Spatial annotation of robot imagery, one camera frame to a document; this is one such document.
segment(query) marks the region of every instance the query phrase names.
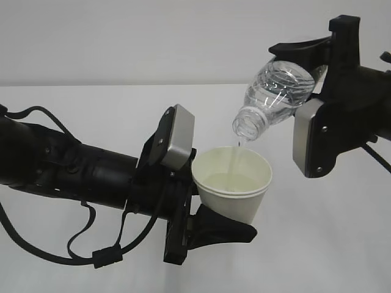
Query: plastic water bottle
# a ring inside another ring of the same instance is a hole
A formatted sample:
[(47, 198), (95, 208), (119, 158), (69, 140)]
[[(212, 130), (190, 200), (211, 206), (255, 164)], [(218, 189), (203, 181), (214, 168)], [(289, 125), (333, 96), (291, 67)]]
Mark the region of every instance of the plastic water bottle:
[(284, 121), (304, 104), (326, 67), (312, 75), (287, 61), (270, 61), (249, 84), (244, 105), (233, 121), (236, 135), (256, 140), (269, 126)]

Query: cup rim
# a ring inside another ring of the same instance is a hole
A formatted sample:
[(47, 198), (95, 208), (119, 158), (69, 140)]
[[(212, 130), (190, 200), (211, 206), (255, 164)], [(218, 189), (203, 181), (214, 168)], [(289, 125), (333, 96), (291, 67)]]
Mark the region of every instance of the cup rim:
[[(205, 154), (209, 151), (212, 151), (212, 150), (215, 150), (215, 149), (220, 149), (220, 148), (238, 148), (240, 146), (220, 146), (220, 147), (217, 147), (217, 148), (212, 148), (208, 151), (204, 151), (202, 154)], [(263, 159), (267, 166), (269, 167), (269, 170), (270, 170), (270, 178), (269, 178), (269, 181), (264, 185), (262, 186), (261, 188), (258, 188), (258, 189), (254, 189), (252, 191), (246, 191), (246, 192), (229, 192), (229, 191), (225, 191), (225, 190), (220, 190), (220, 189), (215, 189), (215, 188), (212, 188), (212, 187), (209, 187), (209, 186), (206, 186), (202, 183), (200, 183), (198, 180), (196, 180), (196, 178), (194, 177), (193, 175), (193, 172), (191, 172), (192, 174), (192, 177), (193, 177), (193, 180), (195, 182), (195, 184), (197, 186), (201, 186), (203, 189), (207, 190), (207, 191), (211, 191), (213, 192), (213, 194), (219, 196), (219, 197), (223, 197), (223, 198), (230, 198), (230, 199), (240, 199), (240, 198), (250, 198), (250, 197), (256, 197), (257, 195), (260, 195), (262, 193), (265, 193), (268, 189), (269, 189), (269, 185), (272, 181), (272, 178), (273, 178), (273, 169), (271, 168), (270, 166), (270, 163), (268, 162), (268, 160), (266, 160), (263, 156), (261, 156), (260, 154), (258, 154), (256, 151), (253, 151), (253, 150), (250, 150), (248, 148), (245, 148), (245, 150), (247, 151), (251, 151), (253, 152), (254, 154), (256, 154), (258, 157), (260, 157), (261, 159)]]

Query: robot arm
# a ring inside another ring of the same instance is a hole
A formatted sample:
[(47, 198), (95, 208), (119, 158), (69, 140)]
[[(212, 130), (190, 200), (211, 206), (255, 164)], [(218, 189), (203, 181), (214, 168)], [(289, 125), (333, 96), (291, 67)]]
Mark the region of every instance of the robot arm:
[[(391, 71), (360, 65), (360, 18), (341, 15), (330, 20), (330, 37), (304, 43), (277, 44), (269, 49), (277, 60), (297, 63), (309, 72), (327, 65), (320, 94), (295, 113), (293, 159), (306, 177), (327, 175), (337, 156), (363, 147), (378, 136), (391, 140)], [(391, 62), (390, 53), (381, 59)], [(375, 155), (391, 172), (391, 166)]]
[[(33, 110), (47, 114), (63, 132), (41, 125), (20, 123)], [(167, 220), (164, 261), (182, 264), (188, 250), (223, 242), (250, 242), (254, 227), (228, 219), (201, 205), (190, 214), (191, 198), (197, 189), (191, 176), (194, 116), (180, 105), (168, 108), (155, 133), (146, 141), (140, 158), (85, 145), (74, 138), (53, 114), (42, 107), (10, 113), (0, 107), (0, 184), (51, 198), (78, 200), (123, 210), (117, 242), (82, 258), (70, 250), (71, 258), (51, 255), (26, 242), (13, 228), (0, 204), (0, 222), (21, 248), (47, 261), (95, 268), (122, 260), (138, 245), (157, 218)], [(121, 247), (120, 236), (128, 213), (150, 215), (150, 221), (135, 240)]]

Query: bottle neck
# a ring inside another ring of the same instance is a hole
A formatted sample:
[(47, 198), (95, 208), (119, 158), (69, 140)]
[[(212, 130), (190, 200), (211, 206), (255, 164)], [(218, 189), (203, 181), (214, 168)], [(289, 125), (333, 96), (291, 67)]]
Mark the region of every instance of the bottle neck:
[(260, 109), (244, 106), (232, 123), (233, 131), (237, 136), (244, 137), (247, 141), (259, 138), (268, 128), (268, 119)]

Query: white wall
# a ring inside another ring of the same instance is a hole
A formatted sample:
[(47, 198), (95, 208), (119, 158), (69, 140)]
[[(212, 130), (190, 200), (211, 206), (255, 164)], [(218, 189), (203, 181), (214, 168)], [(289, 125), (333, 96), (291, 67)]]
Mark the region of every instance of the white wall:
[(2, 0), (0, 85), (246, 83), (278, 43), (362, 17), (362, 63), (385, 70), (389, 0)]
[[(231, 120), (244, 85), (132, 87), (3, 87), (12, 111), (39, 104), (51, 109), (84, 143), (138, 156), (163, 111), (181, 103), (196, 117), (194, 147), (235, 143)], [(52, 124), (41, 114), (29, 121)], [(292, 161), (293, 120), (273, 126), (250, 147), (274, 169), (274, 182), (254, 220), (250, 244), (190, 251), (183, 266), (163, 260), (166, 223), (113, 266), (65, 267), (29, 255), (0, 228), (0, 292), (390, 292), (390, 175), (362, 150), (346, 153), (321, 179), (306, 179)], [(390, 143), (375, 148), (391, 160)], [(65, 255), (68, 238), (84, 226), (86, 209), (0, 188), (0, 199), (28, 241)], [(194, 209), (199, 201), (195, 198)], [(94, 226), (75, 242), (85, 256), (112, 245), (120, 211), (97, 206)], [(123, 244), (148, 217), (129, 215)]]

